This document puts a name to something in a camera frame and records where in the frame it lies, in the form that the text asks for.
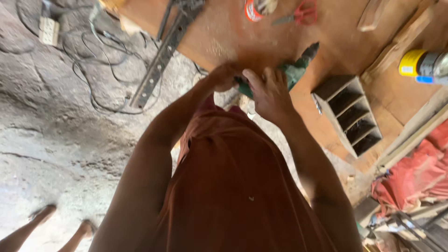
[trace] green power tool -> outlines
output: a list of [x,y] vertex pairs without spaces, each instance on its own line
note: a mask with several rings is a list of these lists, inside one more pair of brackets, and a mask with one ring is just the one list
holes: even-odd
[[[296,83],[305,74],[305,70],[314,59],[319,49],[319,42],[312,44],[308,47],[302,54],[302,56],[293,64],[285,63],[278,66],[278,69],[282,70],[286,74],[288,81],[288,91],[296,85]],[[249,98],[253,99],[254,95],[249,85],[241,77],[235,77],[235,81],[240,85],[238,91],[242,94],[247,95]]]

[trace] red tarp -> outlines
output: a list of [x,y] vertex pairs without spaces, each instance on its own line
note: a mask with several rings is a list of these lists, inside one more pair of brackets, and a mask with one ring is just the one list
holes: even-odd
[[372,197],[381,204],[381,215],[407,212],[420,200],[448,199],[448,120],[439,125],[384,178],[372,183]]

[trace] metal blade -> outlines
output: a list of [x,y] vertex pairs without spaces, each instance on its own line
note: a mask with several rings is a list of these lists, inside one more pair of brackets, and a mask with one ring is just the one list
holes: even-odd
[[294,21],[294,15],[291,15],[291,16],[281,17],[281,18],[275,20],[274,22],[272,22],[272,25],[276,26],[276,25],[281,25],[284,23],[293,22],[293,21]]

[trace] wooden workbench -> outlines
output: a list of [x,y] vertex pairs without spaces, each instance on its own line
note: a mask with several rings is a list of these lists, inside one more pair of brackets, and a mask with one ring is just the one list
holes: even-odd
[[[358,159],[340,143],[327,118],[319,115],[310,92],[328,75],[361,74],[410,17],[419,0],[391,0],[377,29],[371,32],[357,30],[368,0],[317,0],[315,25],[271,26],[273,20],[291,14],[300,1],[279,0],[271,16],[253,23],[244,15],[244,0],[206,0],[202,13],[188,27],[178,51],[207,70],[225,61],[238,61],[261,72],[266,66],[274,67],[285,60],[297,59],[307,46],[320,41],[316,58],[290,92],[294,106],[319,144],[358,170],[366,171],[440,86],[417,84],[412,78],[399,76],[398,62],[376,81],[364,86],[383,140]],[[155,36],[167,2],[127,0],[118,8],[118,13]],[[446,4],[439,5],[438,15],[442,16],[448,8]],[[167,27],[175,14],[173,10]],[[433,23],[428,32],[416,40],[416,47],[423,43],[427,48],[446,48],[444,33],[448,18],[438,17]],[[435,42],[434,36],[441,42]]]

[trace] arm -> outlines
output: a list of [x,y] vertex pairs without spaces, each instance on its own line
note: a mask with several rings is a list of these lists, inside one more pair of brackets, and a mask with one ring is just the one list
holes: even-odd
[[362,251],[352,206],[332,164],[295,111],[284,74],[266,68],[266,81],[251,70],[244,70],[243,74],[254,93],[256,112],[285,135],[311,207],[337,250]]
[[155,228],[171,179],[171,149],[205,99],[233,86],[234,74],[231,65],[218,67],[154,118],[135,146],[89,251],[134,251]]

